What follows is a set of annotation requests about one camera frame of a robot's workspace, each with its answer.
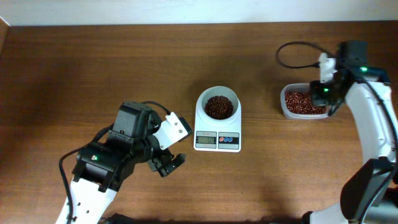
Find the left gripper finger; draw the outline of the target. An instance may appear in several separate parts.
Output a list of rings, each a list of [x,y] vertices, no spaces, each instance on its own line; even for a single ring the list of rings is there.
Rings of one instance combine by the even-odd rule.
[[[179,140],[179,142],[182,142],[184,139],[188,138],[191,135],[192,128],[187,123],[187,121],[186,121],[186,119],[184,117],[179,117],[179,120],[180,120],[181,124],[183,125],[184,129],[187,132],[186,135],[184,135],[184,137]]]
[[[164,163],[162,167],[158,170],[160,176],[166,177],[171,174],[174,170],[176,170],[185,162],[186,156],[186,154],[178,154],[176,158]]]

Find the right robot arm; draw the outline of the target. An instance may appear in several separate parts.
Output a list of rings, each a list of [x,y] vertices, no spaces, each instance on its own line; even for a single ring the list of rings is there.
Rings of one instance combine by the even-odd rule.
[[[310,82],[314,106],[332,116],[346,104],[353,114],[363,166],[343,186],[340,201],[307,212],[303,223],[397,223],[397,117],[385,70],[368,66],[367,44],[350,40],[336,55],[321,54],[320,78]]]

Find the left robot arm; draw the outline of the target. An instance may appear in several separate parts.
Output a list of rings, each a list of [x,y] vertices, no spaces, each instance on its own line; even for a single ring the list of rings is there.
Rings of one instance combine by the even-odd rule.
[[[98,223],[138,164],[146,163],[152,172],[166,177],[184,163],[185,155],[173,155],[169,147],[187,138],[191,127],[171,111],[161,119],[154,105],[123,102],[113,124],[74,150],[71,181],[63,162],[58,163],[67,198],[57,223]]]

